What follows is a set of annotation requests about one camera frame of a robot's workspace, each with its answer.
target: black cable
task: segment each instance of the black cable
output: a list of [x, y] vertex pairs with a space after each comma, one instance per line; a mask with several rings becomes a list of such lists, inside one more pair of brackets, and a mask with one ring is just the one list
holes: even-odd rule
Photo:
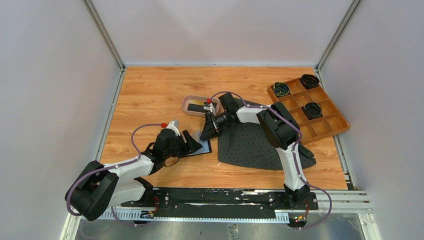
[[290, 89], [287, 84], [284, 82], [276, 82], [272, 85], [272, 90], [274, 91], [277, 98], [281, 98], [290, 94]]
[[178, 161], [180, 160], [180, 157], [178, 157], [178, 159], [176, 160], [176, 162], [174, 162], [173, 164], [171, 164], [171, 165], [169, 165], [169, 166], [167, 166], [167, 163], [165, 162], [164, 163], [164, 166], [165, 167], [167, 167], [167, 168], [169, 168], [169, 167], [172, 167], [172, 166], [174, 166], [176, 163], [178, 163]]
[[323, 116], [323, 110], [316, 102], [308, 102], [302, 107], [308, 120], [317, 119]]
[[318, 77], [311, 74], [303, 74], [302, 77], [300, 77], [300, 82], [307, 90], [316, 88], [320, 85]]

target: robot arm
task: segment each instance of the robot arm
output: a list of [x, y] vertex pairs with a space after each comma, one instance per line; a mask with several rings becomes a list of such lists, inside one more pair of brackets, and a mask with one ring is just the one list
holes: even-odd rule
[[153, 186], [141, 176], [151, 175], [165, 165], [165, 160], [171, 157], [185, 157], [202, 148], [187, 132], [178, 130], [178, 121], [171, 121], [166, 128], [157, 135], [156, 141], [150, 143], [146, 150], [138, 156], [111, 164], [101, 164], [98, 161], [90, 162], [81, 172], [80, 179], [94, 170], [136, 162], [98, 172], [84, 179], [78, 184], [70, 197], [70, 204], [87, 220], [93, 221], [100, 217], [111, 206], [128, 201], [149, 202], [151, 197], [146, 191], [153, 190]]
[[276, 148], [284, 169], [286, 201], [292, 207], [302, 203], [303, 199], [309, 194], [310, 188], [301, 179], [303, 178], [306, 181], [302, 168], [299, 167], [298, 172], [295, 164], [296, 160], [297, 165], [301, 166], [298, 145], [293, 149], [299, 139], [298, 133], [275, 116], [267, 107], [272, 108], [292, 125], [299, 128], [289, 111], [281, 102], [276, 102], [266, 107], [243, 106], [239, 108], [231, 93], [220, 96], [219, 101], [224, 108], [224, 112], [215, 116], [212, 112], [206, 111], [205, 124], [200, 139], [206, 141], [219, 136], [222, 131], [221, 127], [231, 122], [260, 124], [266, 139]]

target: light wood surface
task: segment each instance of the light wood surface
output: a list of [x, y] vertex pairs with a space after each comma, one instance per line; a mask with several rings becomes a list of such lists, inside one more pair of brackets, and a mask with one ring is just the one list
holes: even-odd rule
[[[204, 118], [186, 115], [181, 103], [187, 95], [209, 97], [219, 91], [232, 91], [244, 99], [272, 104], [267, 87], [314, 74], [310, 67], [129, 67], [123, 80], [113, 114], [101, 162], [114, 163], [134, 157], [132, 131], [148, 123], [168, 123], [179, 120], [178, 129], [190, 134], [201, 131]], [[144, 150], [154, 142], [158, 126], [142, 128], [135, 142]], [[144, 178], [155, 187], [259, 188], [281, 189], [284, 172], [234, 166], [218, 161], [218, 139], [211, 141], [212, 153], [182, 158], [172, 167]], [[312, 185], [324, 189], [346, 189], [333, 138], [306, 145], [317, 164], [304, 170]], [[168, 159], [170, 165], [174, 159]]]

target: rolled black belt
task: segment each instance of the rolled black belt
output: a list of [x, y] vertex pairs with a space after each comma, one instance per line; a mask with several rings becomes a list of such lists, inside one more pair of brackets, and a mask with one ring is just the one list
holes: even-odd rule
[[302, 107], [303, 112], [305, 113], [307, 119], [317, 119], [323, 116], [323, 111], [316, 102], [306, 103], [305, 106]]
[[290, 89], [287, 84], [284, 82], [276, 82], [272, 85], [272, 90], [274, 91], [277, 98], [281, 98], [290, 94]]
[[313, 89], [320, 85], [320, 80], [318, 77], [311, 74], [303, 74], [300, 78], [300, 82], [305, 89]]

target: white backdrop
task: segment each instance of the white backdrop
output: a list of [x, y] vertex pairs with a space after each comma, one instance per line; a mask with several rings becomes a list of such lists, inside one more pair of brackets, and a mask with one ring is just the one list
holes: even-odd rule
[[423, 12], [422, 0], [362, 1], [322, 70], [383, 240], [424, 236]]
[[315, 65], [352, 0], [93, 0], [126, 65]]
[[0, 239], [59, 239], [119, 69], [81, 0], [0, 0]]

